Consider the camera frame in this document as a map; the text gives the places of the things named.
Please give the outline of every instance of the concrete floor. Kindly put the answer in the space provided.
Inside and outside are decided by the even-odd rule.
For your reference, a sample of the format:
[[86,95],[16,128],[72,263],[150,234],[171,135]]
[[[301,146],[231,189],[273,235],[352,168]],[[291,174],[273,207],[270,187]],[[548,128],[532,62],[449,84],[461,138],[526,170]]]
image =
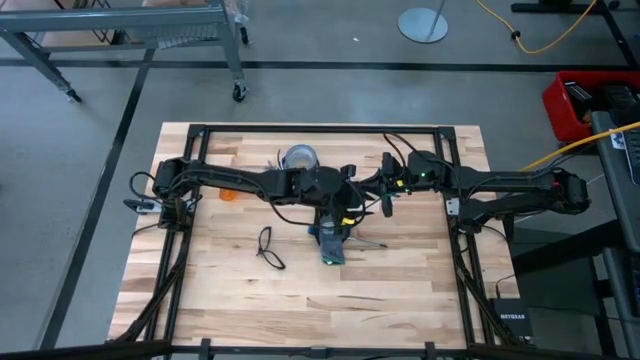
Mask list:
[[[535,48],[573,16],[511,14],[487,0]],[[397,31],[397,16],[435,0],[252,1],[253,44],[244,60],[450,62],[623,65],[600,17],[588,17],[554,50],[526,56],[508,31],[471,0],[449,1],[449,35],[420,45]],[[623,4],[632,8],[633,2]],[[615,13],[640,58],[640,13]],[[0,43],[0,58],[17,55]],[[55,54],[56,59],[140,59],[130,52]],[[220,59],[218,49],[160,51],[161,60]],[[69,104],[31,68],[0,67],[0,352],[30,349],[68,261],[129,95],[135,69],[62,69],[85,103]],[[226,70],[152,69],[102,212],[59,346],[104,341],[124,272],[136,216],[122,205],[129,176],[149,168],[160,126],[181,122],[353,122],[477,124],[494,170],[517,169],[556,149],[541,93],[554,74],[384,70],[247,70],[243,104],[231,100]],[[586,179],[602,173],[597,158],[565,164]],[[544,214],[522,228],[577,233],[614,217],[605,180],[589,188],[593,206],[577,217]],[[521,288],[530,281],[522,279]],[[572,279],[566,279],[571,286]],[[556,297],[569,297],[571,291]],[[535,310],[542,347],[599,351],[593,321]],[[554,334],[569,334],[563,338]]]

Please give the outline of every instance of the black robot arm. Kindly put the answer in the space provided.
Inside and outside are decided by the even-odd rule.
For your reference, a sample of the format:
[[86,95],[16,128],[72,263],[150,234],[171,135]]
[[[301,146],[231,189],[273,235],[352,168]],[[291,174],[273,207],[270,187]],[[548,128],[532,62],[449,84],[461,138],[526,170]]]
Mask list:
[[[386,217],[393,215],[392,198],[397,194],[436,191],[453,199],[448,214],[456,217],[463,231],[477,233],[493,217],[538,210],[579,214],[589,207],[584,180],[562,169],[535,172],[481,172],[454,166],[428,151],[412,152],[407,166],[389,153],[382,156],[380,169],[362,181],[353,181],[354,165],[340,170],[319,166],[307,169],[243,171],[197,160],[175,158],[163,161],[153,184],[163,207],[163,222],[185,219],[180,216],[181,198],[198,186],[211,186],[253,193],[272,206],[304,205],[331,214],[335,224],[348,223],[365,212],[365,200],[380,197]],[[509,192],[514,195],[481,201],[471,196],[481,192]]]

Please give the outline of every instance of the metal stand base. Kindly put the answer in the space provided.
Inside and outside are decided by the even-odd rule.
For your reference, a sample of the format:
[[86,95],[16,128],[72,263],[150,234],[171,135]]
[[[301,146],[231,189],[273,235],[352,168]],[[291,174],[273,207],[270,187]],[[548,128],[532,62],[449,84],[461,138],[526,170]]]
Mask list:
[[[437,23],[433,27],[433,32],[429,36],[431,25],[434,21]],[[436,11],[425,8],[409,9],[400,15],[398,19],[398,28],[402,35],[419,43],[434,43],[442,40],[449,31],[447,20]]]

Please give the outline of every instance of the orange object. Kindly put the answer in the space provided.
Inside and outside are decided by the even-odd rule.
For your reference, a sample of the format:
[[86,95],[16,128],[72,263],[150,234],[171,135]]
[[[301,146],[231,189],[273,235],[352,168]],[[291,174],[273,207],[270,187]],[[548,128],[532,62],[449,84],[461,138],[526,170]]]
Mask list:
[[238,193],[233,190],[220,189],[220,199],[224,201],[233,201]]

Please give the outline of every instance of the metal cart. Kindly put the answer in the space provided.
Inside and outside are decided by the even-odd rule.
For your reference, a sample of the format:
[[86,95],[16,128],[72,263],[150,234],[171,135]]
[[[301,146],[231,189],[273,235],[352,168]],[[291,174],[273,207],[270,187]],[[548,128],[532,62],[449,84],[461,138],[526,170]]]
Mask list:
[[[0,36],[70,100],[82,99],[50,61],[53,52],[222,46],[234,81],[233,99],[247,94],[238,40],[249,37],[223,0],[204,6],[112,8],[108,0],[54,0],[59,9],[1,11]],[[89,34],[92,42],[49,46],[47,34]]]

